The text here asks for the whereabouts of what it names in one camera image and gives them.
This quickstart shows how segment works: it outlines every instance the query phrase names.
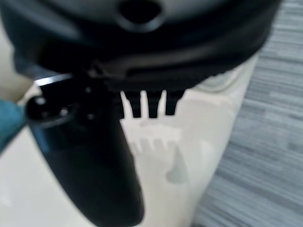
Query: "blue fabric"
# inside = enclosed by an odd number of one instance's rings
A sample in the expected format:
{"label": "blue fabric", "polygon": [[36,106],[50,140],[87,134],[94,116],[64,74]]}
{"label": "blue fabric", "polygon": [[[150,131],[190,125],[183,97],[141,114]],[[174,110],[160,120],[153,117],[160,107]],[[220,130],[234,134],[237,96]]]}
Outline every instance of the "blue fabric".
{"label": "blue fabric", "polygon": [[0,100],[0,153],[24,124],[24,109],[13,102]]}

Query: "screw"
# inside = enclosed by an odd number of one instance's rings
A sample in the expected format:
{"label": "screw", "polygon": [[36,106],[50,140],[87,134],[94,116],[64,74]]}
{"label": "screw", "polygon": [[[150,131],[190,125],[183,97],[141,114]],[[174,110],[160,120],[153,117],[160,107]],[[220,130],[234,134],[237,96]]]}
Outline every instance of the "screw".
{"label": "screw", "polygon": [[46,103],[46,99],[43,98],[43,97],[37,97],[35,98],[35,102],[38,104],[38,105],[44,105]]}
{"label": "screw", "polygon": [[91,93],[91,88],[90,87],[85,88],[85,92],[86,93]]}
{"label": "screw", "polygon": [[68,109],[67,108],[63,108],[61,111],[60,111],[60,115],[61,116],[66,116],[68,114]]}
{"label": "screw", "polygon": [[89,115],[87,115],[87,119],[94,120],[95,119],[95,115],[90,113]]}

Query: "floor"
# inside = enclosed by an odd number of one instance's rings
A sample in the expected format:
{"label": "floor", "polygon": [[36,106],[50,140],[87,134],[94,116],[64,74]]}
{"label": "floor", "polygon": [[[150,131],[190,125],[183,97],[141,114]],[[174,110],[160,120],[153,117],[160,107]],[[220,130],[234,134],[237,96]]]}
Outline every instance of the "floor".
{"label": "floor", "polygon": [[193,227],[303,226],[303,0],[286,0]]}

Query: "gray carpet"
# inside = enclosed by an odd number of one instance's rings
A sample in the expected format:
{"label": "gray carpet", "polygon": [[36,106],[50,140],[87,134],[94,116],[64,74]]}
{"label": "gray carpet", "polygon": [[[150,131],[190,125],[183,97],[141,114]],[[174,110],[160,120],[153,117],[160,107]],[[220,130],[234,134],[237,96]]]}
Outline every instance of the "gray carpet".
{"label": "gray carpet", "polygon": [[281,7],[194,223],[303,226],[303,0]]}

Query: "round hole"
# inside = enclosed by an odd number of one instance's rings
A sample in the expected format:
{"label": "round hole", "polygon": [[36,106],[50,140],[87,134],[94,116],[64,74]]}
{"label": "round hole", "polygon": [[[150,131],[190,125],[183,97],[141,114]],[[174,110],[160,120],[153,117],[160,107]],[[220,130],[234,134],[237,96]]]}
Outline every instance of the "round hole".
{"label": "round hole", "polygon": [[120,3],[119,12],[129,22],[142,25],[159,16],[161,7],[156,2],[149,0],[128,0]]}

